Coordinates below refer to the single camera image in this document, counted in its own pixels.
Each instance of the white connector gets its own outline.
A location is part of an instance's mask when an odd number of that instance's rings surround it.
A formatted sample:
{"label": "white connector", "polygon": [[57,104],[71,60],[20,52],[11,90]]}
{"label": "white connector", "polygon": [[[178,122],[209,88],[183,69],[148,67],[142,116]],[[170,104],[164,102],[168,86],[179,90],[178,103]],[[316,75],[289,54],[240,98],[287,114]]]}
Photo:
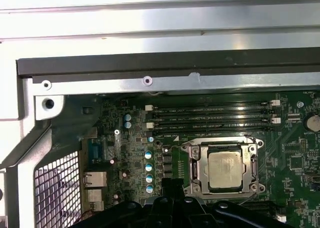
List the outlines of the white connector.
{"label": "white connector", "polygon": [[147,129],[153,129],[155,127],[155,123],[150,122],[150,123],[146,123],[146,128]]}
{"label": "white connector", "polygon": [[270,103],[271,103],[271,106],[280,106],[281,105],[279,99],[271,100]]}
{"label": "white connector", "polygon": [[281,124],[281,118],[272,118],[271,120],[272,124]]}
{"label": "white connector", "polygon": [[154,109],[154,106],[152,104],[148,104],[144,107],[144,110],[146,111],[152,111]]}

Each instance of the gray metal frame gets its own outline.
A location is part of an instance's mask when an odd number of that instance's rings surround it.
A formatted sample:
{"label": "gray metal frame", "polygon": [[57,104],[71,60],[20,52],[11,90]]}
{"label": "gray metal frame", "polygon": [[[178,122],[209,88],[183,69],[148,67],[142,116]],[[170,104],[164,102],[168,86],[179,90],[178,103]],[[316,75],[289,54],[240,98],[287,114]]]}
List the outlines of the gray metal frame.
{"label": "gray metal frame", "polygon": [[[192,73],[187,77],[152,77],[150,86],[143,85],[142,79],[128,79],[53,82],[45,90],[17,74],[21,58],[318,47],[319,0],[0,0],[0,23],[0,100],[5,102],[0,106],[1,163],[28,138],[36,117],[53,117],[39,116],[42,101],[51,96],[310,89],[320,84],[319,73],[203,77]],[[19,157],[18,171],[14,171],[20,182],[20,216],[14,217],[19,217],[20,227],[29,228],[35,222],[31,177],[42,155],[51,149],[51,137],[46,133],[43,138],[39,142],[45,145],[36,145]],[[3,170],[5,177],[9,171],[12,168]],[[0,182],[7,190],[10,180]],[[10,210],[4,208],[8,192],[0,200],[1,217],[7,217]]]}

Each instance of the metal bracket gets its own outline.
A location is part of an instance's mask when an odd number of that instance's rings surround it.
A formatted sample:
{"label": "metal bracket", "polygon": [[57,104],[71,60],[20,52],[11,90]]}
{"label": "metal bracket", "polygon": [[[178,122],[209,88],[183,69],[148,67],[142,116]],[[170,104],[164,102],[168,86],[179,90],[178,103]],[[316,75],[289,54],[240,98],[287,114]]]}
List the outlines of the metal bracket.
{"label": "metal bracket", "polygon": [[36,96],[35,97],[35,119],[46,120],[58,116],[65,105],[64,95]]}

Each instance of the cpu socket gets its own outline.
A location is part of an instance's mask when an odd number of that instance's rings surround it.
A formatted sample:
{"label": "cpu socket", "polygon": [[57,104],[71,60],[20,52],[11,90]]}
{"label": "cpu socket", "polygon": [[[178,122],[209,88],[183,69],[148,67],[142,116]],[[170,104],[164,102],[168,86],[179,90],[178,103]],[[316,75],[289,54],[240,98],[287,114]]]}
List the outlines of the cpu socket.
{"label": "cpu socket", "polygon": [[258,149],[264,142],[248,136],[199,138],[182,144],[189,153],[189,196],[246,198],[265,191],[259,183]]}

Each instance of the black rubber strip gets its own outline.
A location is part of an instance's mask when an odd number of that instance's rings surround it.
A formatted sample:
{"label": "black rubber strip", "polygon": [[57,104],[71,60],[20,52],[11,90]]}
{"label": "black rubber strip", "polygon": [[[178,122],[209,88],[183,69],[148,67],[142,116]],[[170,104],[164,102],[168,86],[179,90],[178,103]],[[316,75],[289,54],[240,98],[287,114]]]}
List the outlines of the black rubber strip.
{"label": "black rubber strip", "polygon": [[282,69],[318,65],[319,51],[320,48],[295,48],[32,58],[19,59],[17,70],[21,77],[113,73],[130,78],[135,72],[144,72],[144,76],[149,72],[159,72],[159,75],[153,74],[159,77],[174,72],[213,72],[215,69],[220,69],[219,74],[228,74],[230,68],[245,67],[264,67],[267,68],[264,73],[270,73],[268,69],[272,66]]}

